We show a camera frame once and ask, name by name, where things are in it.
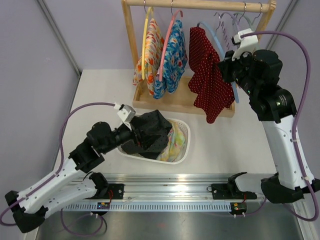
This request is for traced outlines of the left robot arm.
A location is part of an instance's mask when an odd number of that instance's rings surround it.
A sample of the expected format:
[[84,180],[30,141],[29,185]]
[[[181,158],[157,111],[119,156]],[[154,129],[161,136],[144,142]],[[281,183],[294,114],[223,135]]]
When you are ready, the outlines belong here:
[[104,154],[129,141],[147,149],[152,138],[132,124],[123,123],[114,130],[106,122],[94,124],[60,168],[28,189],[20,192],[11,190],[5,195],[14,225],[22,233],[28,233],[53,213],[74,202],[106,197],[108,181],[102,173],[91,171],[105,160]]

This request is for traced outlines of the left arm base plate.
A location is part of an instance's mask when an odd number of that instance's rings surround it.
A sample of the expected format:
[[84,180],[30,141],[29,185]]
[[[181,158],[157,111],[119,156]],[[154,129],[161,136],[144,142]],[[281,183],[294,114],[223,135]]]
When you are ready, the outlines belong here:
[[124,197],[125,185],[123,183],[110,183],[107,192],[98,196],[86,198],[87,200],[109,200],[110,197],[112,200],[122,200]]

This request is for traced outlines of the lilac hanger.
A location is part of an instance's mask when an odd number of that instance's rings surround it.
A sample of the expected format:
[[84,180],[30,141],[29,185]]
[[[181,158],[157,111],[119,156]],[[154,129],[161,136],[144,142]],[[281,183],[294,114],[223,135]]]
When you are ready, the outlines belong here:
[[239,20],[235,16],[235,12],[216,10],[213,18],[216,20],[213,30],[222,50],[227,52],[237,48],[238,46],[232,42],[232,37],[241,30],[241,27]]

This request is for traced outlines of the dark grey dotted skirt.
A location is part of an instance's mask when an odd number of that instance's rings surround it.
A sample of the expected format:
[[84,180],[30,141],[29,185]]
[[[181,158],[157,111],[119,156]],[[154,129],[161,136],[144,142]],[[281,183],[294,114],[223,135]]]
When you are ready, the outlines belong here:
[[132,123],[135,127],[138,127],[138,129],[142,131],[142,135],[146,137],[146,145],[148,148],[144,149],[131,140],[121,146],[122,150],[129,155],[139,154],[144,158],[156,160],[168,145],[168,134],[172,129],[172,124],[159,110],[135,116],[131,121],[131,124]]

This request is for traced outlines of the red polka dot skirt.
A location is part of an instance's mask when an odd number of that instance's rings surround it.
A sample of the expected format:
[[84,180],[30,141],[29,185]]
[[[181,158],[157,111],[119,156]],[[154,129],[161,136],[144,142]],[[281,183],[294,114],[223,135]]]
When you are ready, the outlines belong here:
[[235,101],[233,88],[224,82],[218,67],[220,57],[201,27],[192,27],[189,32],[189,66],[194,72],[188,83],[190,91],[197,94],[193,103],[202,109],[209,124],[225,108]]

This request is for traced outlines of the light blue hanger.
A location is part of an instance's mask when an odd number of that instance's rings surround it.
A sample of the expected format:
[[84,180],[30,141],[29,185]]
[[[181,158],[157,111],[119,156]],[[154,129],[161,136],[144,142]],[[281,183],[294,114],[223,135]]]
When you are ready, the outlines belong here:
[[[220,41],[219,41],[219,39],[218,39],[218,37],[217,37],[217,35],[216,35],[216,32],[215,32],[215,31],[212,29],[212,27],[211,27],[209,24],[207,24],[206,22],[204,22],[204,21],[199,21],[199,22],[197,23],[197,26],[199,27],[200,24],[202,24],[203,26],[205,26],[206,29],[207,29],[207,30],[210,32],[210,34],[212,35],[213,40],[214,40],[214,42],[216,43],[216,46],[217,46],[217,48],[218,48],[219,55],[220,55],[221,57],[225,57],[226,52],[224,51],[224,49],[223,49],[223,47],[222,47],[222,45],[221,45],[221,43],[220,43]],[[238,91],[237,91],[237,85],[236,85],[236,83],[235,83],[234,81],[231,82],[230,84],[231,84],[231,86],[232,86],[232,91],[233,91],[233,95],[234,95],[235,102],[238,104],[238,103],[240,102],[240,100],[239,100],[239,95],[238,95]]]

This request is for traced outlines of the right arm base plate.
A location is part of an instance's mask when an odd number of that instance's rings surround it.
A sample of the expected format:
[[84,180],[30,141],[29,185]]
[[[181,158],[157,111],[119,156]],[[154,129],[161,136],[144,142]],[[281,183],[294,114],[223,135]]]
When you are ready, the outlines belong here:
[[257,194],[250,191],[240,191],[233,183],[212,183],[206,190],[214,200],[256,200]]

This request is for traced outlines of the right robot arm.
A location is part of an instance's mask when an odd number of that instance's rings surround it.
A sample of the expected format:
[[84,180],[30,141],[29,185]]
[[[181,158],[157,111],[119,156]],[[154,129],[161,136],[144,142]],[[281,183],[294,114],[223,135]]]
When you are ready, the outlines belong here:
[[283,67],[279,56],[271,50],[244,52],[237,58],[233,50],[218,63],[222,78],[236,82],[249,96],[249,105],[262,123],[276,173],[261,180],[260,189],[273,204],[296,202],[319,191],[320,181],[308,168],[298,131],[292,127],[297,109],[292,94],[278,85]]

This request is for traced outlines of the pink hanger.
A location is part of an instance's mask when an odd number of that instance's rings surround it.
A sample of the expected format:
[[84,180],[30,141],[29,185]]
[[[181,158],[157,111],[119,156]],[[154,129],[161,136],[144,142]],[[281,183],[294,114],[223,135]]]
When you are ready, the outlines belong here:
[[175,13],[173,13],[173,3],[174,1],[172,0],[170,3],[170,10],[171,10],[171,20],[166,32],[166,36],[164,39],[164,44],[163,44],[163,49],[162,49],[162,55],[161,55],[161,60],[160,60],[160,66],[158,69],[158,75],[157,75],[157,83],[160,83],[163,80],[163,68],[164,68],[164,61],[165,61],[165,54],[167,50],[167,46],[169,43],[169,37],[171,34],[171,30],[173,28],[174,22],[176,20],[177,14],[180,13],[180,16],[183,17],[183,12],[182,10],[177,10]]

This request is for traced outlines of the pastel floral skirt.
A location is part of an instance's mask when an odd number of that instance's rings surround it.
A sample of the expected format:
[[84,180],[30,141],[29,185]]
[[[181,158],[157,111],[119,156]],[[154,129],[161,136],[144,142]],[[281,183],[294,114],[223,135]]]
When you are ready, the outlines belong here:
[[156,160],[165,163],[176,163],[184,156],[184,148],[188,143],[188,129],[182,123],[169,120],[171,129],[167,134],[167,145]]

